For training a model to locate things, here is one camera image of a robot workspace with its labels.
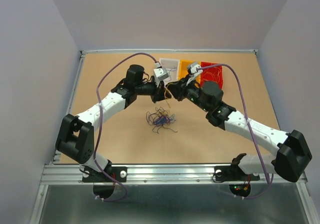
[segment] wooden table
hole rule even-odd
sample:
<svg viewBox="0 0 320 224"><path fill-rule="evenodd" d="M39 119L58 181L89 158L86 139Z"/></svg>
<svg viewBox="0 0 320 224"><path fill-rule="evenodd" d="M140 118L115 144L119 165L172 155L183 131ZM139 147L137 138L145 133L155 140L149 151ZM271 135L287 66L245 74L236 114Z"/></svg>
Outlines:
<svg viewBox="0 0 320 224"><path fill-rule="evenodd" d="M97 103L96 86L104 74L129 54L87 54L76 90L72 114L83 112ZM279 128L276 116L253 53L154 53L156 59L176 58L231 65L239 76L250 118L273 128ZM100 87L104 97L125 77L131 64L140 64L152 74L153 61L136 56L114 70ZM223 68L223 101L243 112L237 82L227 68ZM103 125L98 151L113 163L230 163L240 153L256 154L254 144L236 134L212 126L202 111L188 100L169 100L153 104L151 98L139 96L137 100ZM169 109L176 122L170 125L178 131L160 129L152 132L146 122L146 112L155 107ZM65 155L61 163L74 163Z"/></svg>

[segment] white wall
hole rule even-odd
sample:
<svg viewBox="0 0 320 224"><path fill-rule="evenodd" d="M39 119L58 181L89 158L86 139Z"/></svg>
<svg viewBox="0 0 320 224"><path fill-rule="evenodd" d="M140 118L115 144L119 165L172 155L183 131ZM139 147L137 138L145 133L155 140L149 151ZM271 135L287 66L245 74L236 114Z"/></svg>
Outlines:
<svg viewBox="0 0 320 224"><path fill-rule="evenodd" d="M252 49L286 0L54 0L80 50Z"/></svg>
<svg viewBox="0 0 320 224"><path fill-rule="evenodd" d="M0 0L0 223L28 223L79 52L52 0Z"/></svg>
<svg viewBox="0 0 320 224"><path fill-rule="evenodd" d="M258 51L280 127L304 133L308 188L320 211L320 0L287 0Z"/></svg>

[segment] tangled cable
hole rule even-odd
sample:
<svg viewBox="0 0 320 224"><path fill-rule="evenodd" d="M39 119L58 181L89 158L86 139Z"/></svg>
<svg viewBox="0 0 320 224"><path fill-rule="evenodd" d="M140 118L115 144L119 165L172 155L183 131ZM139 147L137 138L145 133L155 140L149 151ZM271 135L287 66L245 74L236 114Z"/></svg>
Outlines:
<svg viewBox="0 0 320 224"><path fill-rule="evenodd" d="M162 107L160 108L156 107L154 113L150 113L148 111L145 114L145 119L150 126L154 125L152 131L155 133L159 133L160 128L170 129L171 131L177 133L177 131L171 128L165 127L165 125L170 125L174 123L176 120L175 120L174 114L170 116L169 112L167 110L164 110Z"/></svg>

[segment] yellow bin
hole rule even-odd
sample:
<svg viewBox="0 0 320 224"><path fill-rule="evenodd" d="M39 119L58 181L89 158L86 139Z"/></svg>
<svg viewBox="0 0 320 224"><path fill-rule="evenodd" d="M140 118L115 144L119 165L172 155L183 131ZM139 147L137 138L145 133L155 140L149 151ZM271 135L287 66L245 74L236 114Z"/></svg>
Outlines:
<svg viewBox="0 0 320 224"><path fill-rule="evenodd" d="M187 66L192 63L194 63L194 61L180 60L178 80L184 78L188 74ZM200 83L200 75L196 78L196 81Z"/></svg>

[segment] robotic arm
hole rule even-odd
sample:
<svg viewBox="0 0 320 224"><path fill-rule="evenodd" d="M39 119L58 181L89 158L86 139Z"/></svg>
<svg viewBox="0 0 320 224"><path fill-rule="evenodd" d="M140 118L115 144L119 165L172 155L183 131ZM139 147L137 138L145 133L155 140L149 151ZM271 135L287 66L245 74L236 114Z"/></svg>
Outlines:
<svg viewBox="0 0 320 224"><path fill-rule="evenodd" d="M56 149L80 164L99 172L93 160L94 132L99 128L100 106L102 106L102 121L105 122L115 113L126 109L138 95L149 95L156 103L165 99L163 80L169 75L159 63L155 64L153 76L148 81L143 80L144 68L131 65L126 77L102 100L90 109L76 116L66 115L60 127L56 141ZM212 81L207 81L201 88L195 81L200 75L197 64L188 68L189 74L179 81L167 84L167 89L178 101L188 99L207 112L206 118L215 127L237 133L247 139L252 139L244 115L222 101L223 91ZM254 120L250 124L259 145L267 149L271 155L264 157L268 164L268 172L276 172L282 178L296 182L310 162L312 155L302 133L293 130L291 133L275 130ZM112 163L97 154L96 159L107 173L111 172ZM256 157L240 154L232 161L245 174L261 172L261 164Z"/></svg>

